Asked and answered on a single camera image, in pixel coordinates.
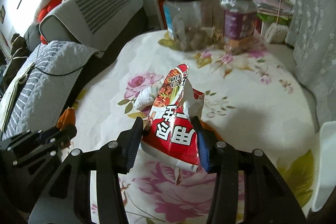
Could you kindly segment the floral tablecloth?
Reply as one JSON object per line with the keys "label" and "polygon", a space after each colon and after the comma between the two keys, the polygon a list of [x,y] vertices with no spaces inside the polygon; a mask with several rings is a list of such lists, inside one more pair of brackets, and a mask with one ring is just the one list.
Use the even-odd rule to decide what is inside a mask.
{"label": "floral tablecloth", "polygon": [[[193,88],[205,95],[202,121],[236,149],[263,150],[282,174],[300,207],[311,206],[315,127],[301,85],[283,61],[257,45],[248,53],[184,53],[159,44],[163,31],[129,41],[117,60],[93,79],[75,102],[77,135],[71,148],[91,151],[147,118],[134,101],[140,91],[185,63]],[[130,223],[205,223],[216,176],[176,170],[139,151],[120,176]]]}

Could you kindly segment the stack of books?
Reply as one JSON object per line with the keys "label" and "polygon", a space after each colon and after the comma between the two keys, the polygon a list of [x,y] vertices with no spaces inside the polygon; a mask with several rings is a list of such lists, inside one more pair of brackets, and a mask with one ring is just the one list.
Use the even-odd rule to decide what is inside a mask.
{"label": "stack of books", "polygon": [[253,0],[260,15],[291,19],[294,13],[294,3],[290,0]]}

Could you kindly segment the white lace curtain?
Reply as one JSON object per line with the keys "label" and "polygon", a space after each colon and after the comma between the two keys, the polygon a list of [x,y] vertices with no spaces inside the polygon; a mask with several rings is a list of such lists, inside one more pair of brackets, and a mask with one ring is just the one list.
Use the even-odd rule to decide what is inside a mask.
{"label": "white lace curtain", "polygon": [[295,76],[315,97],[318,123],[335,120],[335,0],[296,0],[286,42]]}

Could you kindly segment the white trash bin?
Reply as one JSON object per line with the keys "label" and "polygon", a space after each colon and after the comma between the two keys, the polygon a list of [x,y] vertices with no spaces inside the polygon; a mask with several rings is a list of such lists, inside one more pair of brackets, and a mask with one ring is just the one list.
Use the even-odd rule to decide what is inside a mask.
{"label": "white trash bin", "polygon": [[317,187],[313,194],[312,212],[322,209],[335,187],[335,132],[335,121],[325,122],[319,131],[319,170]]}

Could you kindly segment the purple label plastic jar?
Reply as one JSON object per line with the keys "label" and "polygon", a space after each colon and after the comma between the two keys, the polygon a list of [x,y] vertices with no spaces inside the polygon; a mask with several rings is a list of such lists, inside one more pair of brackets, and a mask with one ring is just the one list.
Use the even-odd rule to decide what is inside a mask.
{"label": "purple label plastic jar", "polygon": [[239,55],[254,41],[257,6],[253,0],[219,0],[223,11],[223,41],[226,51]]}

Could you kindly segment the red snack bag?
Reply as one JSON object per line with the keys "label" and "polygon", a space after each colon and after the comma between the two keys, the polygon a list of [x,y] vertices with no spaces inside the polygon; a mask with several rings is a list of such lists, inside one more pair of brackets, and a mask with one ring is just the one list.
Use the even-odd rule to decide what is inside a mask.
{"label": "red snack bag", "polygon": [[152,104],[141,149],[174,168],[175,183],[182,171],[196,172],[200,166],[197,131],[191,124],[202,116],[205,95],[193,89],[185,63],[169,71]]}

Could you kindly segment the white printed tissue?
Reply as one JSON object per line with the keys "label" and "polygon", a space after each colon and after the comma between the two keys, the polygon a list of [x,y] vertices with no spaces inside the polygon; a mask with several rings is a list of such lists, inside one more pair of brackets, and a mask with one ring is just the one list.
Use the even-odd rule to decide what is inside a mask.
{"label": "white printed tissue", "polygon": [[146,107],[152,105],[159,93],[160,88],[161,87],[159,85],[153,85],[143,89],[136,98],[134,107],[137,110],[143,110]]}

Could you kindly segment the clear jar with nuts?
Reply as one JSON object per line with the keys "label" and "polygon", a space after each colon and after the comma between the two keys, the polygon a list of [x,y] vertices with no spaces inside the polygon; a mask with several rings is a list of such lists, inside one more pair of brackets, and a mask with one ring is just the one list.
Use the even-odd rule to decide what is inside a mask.
{"label": "clear jar with nuts", "polygon": [[200,51],[212,43],[207,0],[165,0],[163,3],[169,38],[184,52]]}

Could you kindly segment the grey sofa cushion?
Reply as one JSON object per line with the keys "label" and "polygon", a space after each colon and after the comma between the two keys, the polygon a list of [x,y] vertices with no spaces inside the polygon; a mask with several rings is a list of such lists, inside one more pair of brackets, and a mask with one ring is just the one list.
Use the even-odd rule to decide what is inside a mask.
{"label": "grey sofa cushion", "polygon": [[105,51],[143,8],[143,0],[65,0],[39,24],[48,41],[75,41]]}

